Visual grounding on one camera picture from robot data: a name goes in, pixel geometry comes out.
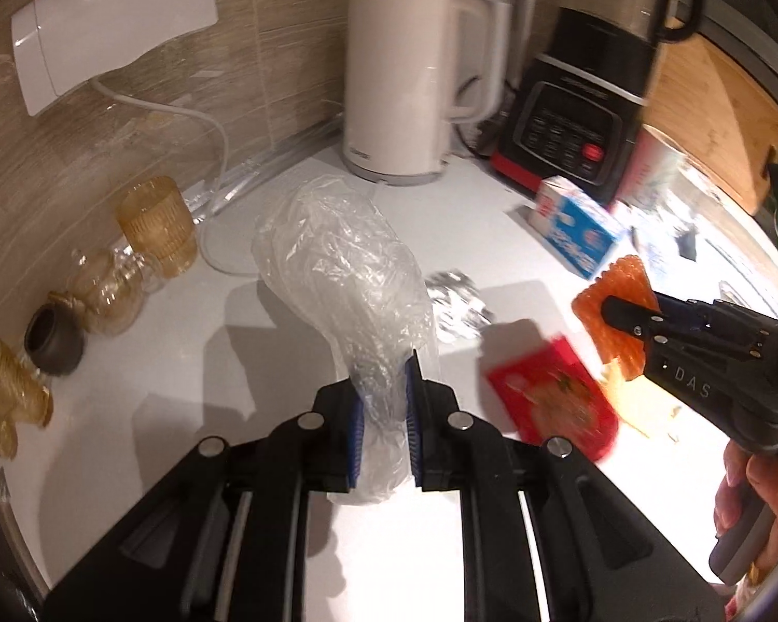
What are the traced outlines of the person's right hand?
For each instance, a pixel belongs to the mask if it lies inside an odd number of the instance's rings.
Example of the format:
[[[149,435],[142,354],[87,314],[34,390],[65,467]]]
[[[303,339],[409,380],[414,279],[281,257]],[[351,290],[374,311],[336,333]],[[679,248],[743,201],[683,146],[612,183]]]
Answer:
[[[724,468],[725,476],[715,495],[715,532],[723,536],[735,527],[741,517],[737,487],[748,482],[774,515],[768,540],[753,560],[759,576],[765,578],[778,563],[778,455],[751,455],[729,441],[724,449]]]

